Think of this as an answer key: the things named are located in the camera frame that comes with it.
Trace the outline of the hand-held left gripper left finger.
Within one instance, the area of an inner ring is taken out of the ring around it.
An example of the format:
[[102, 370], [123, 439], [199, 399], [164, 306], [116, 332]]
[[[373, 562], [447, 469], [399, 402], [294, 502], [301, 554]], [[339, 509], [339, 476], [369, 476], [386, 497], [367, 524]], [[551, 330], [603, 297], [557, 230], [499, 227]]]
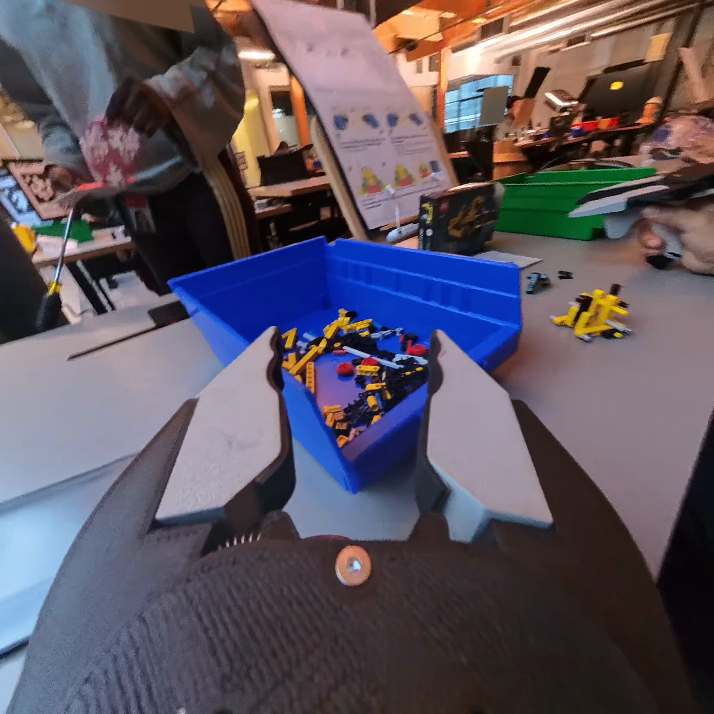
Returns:
[[155, 520], [208, 527], [211, 554], [255, 542], [296, 488], [277, 327], [257, 337], [195, 400]]

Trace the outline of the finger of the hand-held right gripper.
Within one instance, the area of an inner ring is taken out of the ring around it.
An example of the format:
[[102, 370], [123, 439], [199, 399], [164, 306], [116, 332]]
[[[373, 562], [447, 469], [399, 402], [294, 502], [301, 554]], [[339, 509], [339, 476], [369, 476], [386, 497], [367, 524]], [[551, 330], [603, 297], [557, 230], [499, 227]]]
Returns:
[[576, 207], [568, 214], [570, 218], [602, 216], [620, 213], [637, 199], [659, 195], [671, 187], [663, 177], [648, 177], [626, 183], [619, 183], [595, 190], [576, 201]]

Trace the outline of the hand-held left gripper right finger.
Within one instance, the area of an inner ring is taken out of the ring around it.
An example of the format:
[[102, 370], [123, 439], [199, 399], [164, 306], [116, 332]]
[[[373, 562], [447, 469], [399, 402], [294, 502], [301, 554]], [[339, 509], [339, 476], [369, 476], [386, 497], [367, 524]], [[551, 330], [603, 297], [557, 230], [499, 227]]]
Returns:
[[492, 522], [548, 531], [554, 517], [508, 392], [442, 330], [431, 336], [415, 499], [452, 541]]

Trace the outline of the yellow lego model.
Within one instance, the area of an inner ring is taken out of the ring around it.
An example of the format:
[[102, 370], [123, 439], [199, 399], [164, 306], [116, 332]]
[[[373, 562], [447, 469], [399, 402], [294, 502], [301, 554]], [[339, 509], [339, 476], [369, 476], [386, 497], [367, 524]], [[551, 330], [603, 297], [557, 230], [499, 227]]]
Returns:
[[550, 321], [572, 331], [583, 343], [591, 343], [595, 338], [624, 339], [633, 330], [623, 322], [629, 315], [629, 304], [621, 299], [621, 289], [619, 283], [613, 283], [609, 290], [580, 293], [568, 304], [564, 315], [551, 316]]

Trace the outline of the pile of lego pieces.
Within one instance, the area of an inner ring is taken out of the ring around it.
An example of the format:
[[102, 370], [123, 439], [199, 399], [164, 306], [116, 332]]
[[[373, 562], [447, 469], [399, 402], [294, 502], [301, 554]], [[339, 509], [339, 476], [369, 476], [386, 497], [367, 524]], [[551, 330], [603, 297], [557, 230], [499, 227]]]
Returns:
[[339, 308], [321, 331], [281, 335], [283, 371], [305, 387], [345, 448], [428, 379], [430, 349], [415, 333]]

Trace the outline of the blue plastic bin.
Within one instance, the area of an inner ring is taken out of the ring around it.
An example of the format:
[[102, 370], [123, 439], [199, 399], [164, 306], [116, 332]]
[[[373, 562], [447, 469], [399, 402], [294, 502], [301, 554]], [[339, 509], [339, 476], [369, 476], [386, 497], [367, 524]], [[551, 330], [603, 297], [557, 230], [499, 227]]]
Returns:
[[[518, 350], [522, 331], [520, 272], [476, 258], [315, 238], [172, 279], [169, 286], [223, 366], [270, 327], [320, 344], [341, 311], [378, 328], [402, 328], [429, 347], [445, 332], [472, 360], [492, 372]], [[415, 448], [426, 385], [360, 425], [343, 446], [326, 424], [327, 406], [355, 406], [363, 389], [337, 373], [355, 355], [325, 351], [316, 364], [316, 393], [290, 374], [293, 350], [283, 340], [283, 396], [293, 437], [347, 492], [381, 479]]]

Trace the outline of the lego instruction booklet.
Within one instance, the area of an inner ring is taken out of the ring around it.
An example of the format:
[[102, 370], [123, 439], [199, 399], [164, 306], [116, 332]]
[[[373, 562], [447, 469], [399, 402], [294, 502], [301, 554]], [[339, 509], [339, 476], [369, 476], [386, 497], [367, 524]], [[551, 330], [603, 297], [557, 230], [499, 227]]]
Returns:
[[299, 1], [253, 1], [312, 104], [365, 229], [418, 215], [456, 185], [429, 115], [364, 15]]

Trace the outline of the person's right hand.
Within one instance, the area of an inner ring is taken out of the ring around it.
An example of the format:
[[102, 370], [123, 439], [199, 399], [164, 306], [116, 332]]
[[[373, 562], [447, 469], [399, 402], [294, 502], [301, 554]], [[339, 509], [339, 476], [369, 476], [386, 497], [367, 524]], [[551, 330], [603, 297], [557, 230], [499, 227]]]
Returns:
[[713, 197], [692, 200], [682, 206], [650, 206], [643, 210], [636, 238], [645, 255], [663, 250], [655, 227], [666, 226], [678, 233], [683, 255], [681, 265], [689, 272], [713, 275]]

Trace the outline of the stacked green plastic bins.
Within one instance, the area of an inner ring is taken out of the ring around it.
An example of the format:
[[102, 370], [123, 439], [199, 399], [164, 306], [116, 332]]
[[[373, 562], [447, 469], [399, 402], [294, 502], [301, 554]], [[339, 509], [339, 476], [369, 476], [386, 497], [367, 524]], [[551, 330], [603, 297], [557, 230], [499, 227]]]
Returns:
[[655, 168], [582, 168], [501, 179], [504, 197], [495, 229], [504, 233], [591, 241], [602, 235], [599, 216], [570, 218], [588, 193], [656, 174]]

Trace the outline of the dark computer monitor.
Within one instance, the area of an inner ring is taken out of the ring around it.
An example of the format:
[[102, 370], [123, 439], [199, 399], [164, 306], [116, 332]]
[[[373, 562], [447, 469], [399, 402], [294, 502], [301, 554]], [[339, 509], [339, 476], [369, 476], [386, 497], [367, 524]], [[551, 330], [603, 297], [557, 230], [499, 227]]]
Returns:
[[580, 96], [585, 105], [583, 120], [616, 118], [632, 123], [651, 96], [651, 84], [650, 70], [644, 65], [589, 77]]

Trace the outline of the sheet of paper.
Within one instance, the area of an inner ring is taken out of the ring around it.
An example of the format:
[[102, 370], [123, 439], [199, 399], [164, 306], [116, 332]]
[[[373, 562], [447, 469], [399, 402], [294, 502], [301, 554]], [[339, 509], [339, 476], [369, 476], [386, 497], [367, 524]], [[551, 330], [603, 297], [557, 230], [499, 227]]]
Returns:
[[521, 270], [537, 265], [542, 262], [541, 258], [530, 257], [526, 255], [512, 254], [503, 251], [485, 251], [476, 256], [483, 261], [491, 261], [495, 263], [513, 264]]

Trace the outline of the white clip holder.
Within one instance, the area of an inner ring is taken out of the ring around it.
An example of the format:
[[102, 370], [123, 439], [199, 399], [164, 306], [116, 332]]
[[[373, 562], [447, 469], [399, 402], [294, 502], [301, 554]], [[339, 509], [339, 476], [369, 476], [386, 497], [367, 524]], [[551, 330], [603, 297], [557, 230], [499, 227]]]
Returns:
[[387, 185], [386, 192], [389, 197], [391, 197], [395, 210], [395, 227], [387, 233], [386, 243], [396, 245], [411, 237], [415, 237], [418, 234], [419, 226], [415, 219], [407, 223], [402, 222], [398, 200], [396, 198], [396, 189], [392, 185]]

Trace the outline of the black yellow screwdriver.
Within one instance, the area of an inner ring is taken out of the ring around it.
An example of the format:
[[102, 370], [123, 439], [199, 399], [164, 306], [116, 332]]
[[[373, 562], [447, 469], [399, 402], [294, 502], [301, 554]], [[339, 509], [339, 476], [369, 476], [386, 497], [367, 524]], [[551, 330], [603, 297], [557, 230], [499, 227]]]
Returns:
[[71, 228], [74, 222], [75, 212], [76, 206], [72, 206], [67, 217], [64, 235], [61, 242], [61, 249], [55, 267], [54, 277], [53, 280], [49, 283], [47, 292], [42, 298], [38, 314], [36, 315], [35, 326], [37, 332], [39, 333], [57, 327], [59, 318], [62, 315], [61, 272], [65, 263], [67, 247], [71, 237]]

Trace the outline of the wooden background desk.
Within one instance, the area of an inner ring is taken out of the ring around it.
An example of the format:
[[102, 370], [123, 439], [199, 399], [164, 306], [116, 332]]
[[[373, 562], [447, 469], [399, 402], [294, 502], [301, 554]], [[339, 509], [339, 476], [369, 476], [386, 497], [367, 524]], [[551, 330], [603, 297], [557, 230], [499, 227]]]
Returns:
[[323, 174], [298, 181], [256, 186], [248, 191], [255, 216], [277, 236], [316, 228], [338, 218], [331, 183]]

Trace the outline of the wooden booklet stand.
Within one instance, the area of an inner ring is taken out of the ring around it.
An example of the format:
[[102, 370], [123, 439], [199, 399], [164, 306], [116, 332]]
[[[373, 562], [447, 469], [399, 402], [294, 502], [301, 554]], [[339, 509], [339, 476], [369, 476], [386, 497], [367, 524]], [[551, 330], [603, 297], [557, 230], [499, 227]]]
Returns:
[[[330, 183], [331, 192], [343, 214], [347, 227], [351, 233], [351, 238], [355, 241], [362, 241], [370, 244], [390, 244], [387, 238], [388, 232], [394, 226], [391, 223], [381, 228], [367, 229], [362, 219], [358, 206], [355, 203], [350, 187], [345, 183], [343, 168], [334, 154], [333, 147], [329, 141], [326, 131], [319, 117], [315, 116], [308, 120], [308, 127], [313, 139], [313, 146], [317, 156], [321, 160], [326, 178]], [[447, 147], [443, 139], [443, 132], [432, 122], [432, 133], [435, 135], [435, 143], [439, 151], [440, 165], [442, 172], [440, 175], [448, 177], [450, 186], [459, 184], [456, 172], [451, 164]]]

